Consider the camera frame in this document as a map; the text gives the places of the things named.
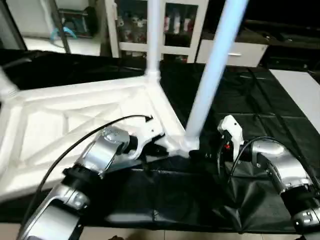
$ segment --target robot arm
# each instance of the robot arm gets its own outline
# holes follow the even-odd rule
[[[74,165],[63,171],[64,179],[35,210],[18,239],[79,239],[83,229],[82,215],[114,159],[136,160],[147,143],[163,134],[153,121],[146,122],[135,136],[114,126],[99,132]]]
[[[218,130],[235,146],[235,160],[234,154],[238,156],[245,143],[241,126],[228,115],[220,122]],[[246,154],[255,167],[263,168],[271,178],[296,232],[303,234],[306,240],[320,239],[319,189],[301,162],[285,146],[272,140],[254,141]]]

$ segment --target white drawer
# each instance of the white drawer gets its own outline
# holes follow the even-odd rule
[[[196,62],[206,64],[211,53],[213,40],[202,40]],[[229,52],[227,65],[256,67],[268,45],[235,42]]]

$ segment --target drawer handle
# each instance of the drawer handle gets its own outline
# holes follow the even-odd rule
[[[234,56],[234,57],[241,57],[241,53],[228,53],[229,56]]]

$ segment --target white pole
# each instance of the white pole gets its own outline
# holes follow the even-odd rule
[[[17,92],[17,86],[9,80],[3,69],[0,67],[0,101],[14,96]]]
[[[191,114],[186,125],[186,141],[195,141],[208,116],[212,101],[235,41],[248,0],[226,0],[215,32],[212,52],[202,74]]]
[[[147,11],[147,47],[145,74],[150,81],[160,80],[159,71],[159,39],[161,0],[148,0]]]

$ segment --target black tablecloth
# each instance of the black tablecloth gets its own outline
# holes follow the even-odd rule
[[[13,64],[19,58],[31,62]],[[0,51],[0,64],[20,89],[140,76],[144,60]],[[161,85],[186,126],[204,65],[161,63]],[[200,136],[200,149],[215,153],[217,124],[232,114],[245,139],[270,135],[284,142],[320,176],[320,135],[275,77],[262,68],[227,67]],[[281,198],[266,174],[242,162],[222,189],[214,163],[171,157],[114,172],[105,179],[88,225],[207,232],[294,233]],[[0,204],[0,222],[20,222],[31,196]]]

